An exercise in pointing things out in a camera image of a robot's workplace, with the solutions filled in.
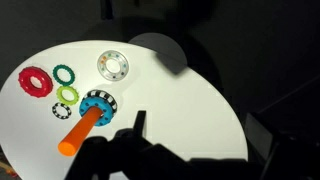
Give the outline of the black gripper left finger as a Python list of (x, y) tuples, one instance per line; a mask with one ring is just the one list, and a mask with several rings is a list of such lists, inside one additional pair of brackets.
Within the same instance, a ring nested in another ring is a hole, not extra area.
[(146, 112), (139, 110), (136, 115), (136, 119), (133, 126), (133, 134), (137, 137), (141, 137), (143, 134), (145, 124)]

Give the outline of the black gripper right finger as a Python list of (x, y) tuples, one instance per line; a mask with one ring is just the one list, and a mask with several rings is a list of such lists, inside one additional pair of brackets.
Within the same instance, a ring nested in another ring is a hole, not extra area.
[(249, 158), (259, 163), (266, 163), (272, 157), (277, 142), (275, 129), (257, 114), (247, 113), (244, 132), (249, 145)]

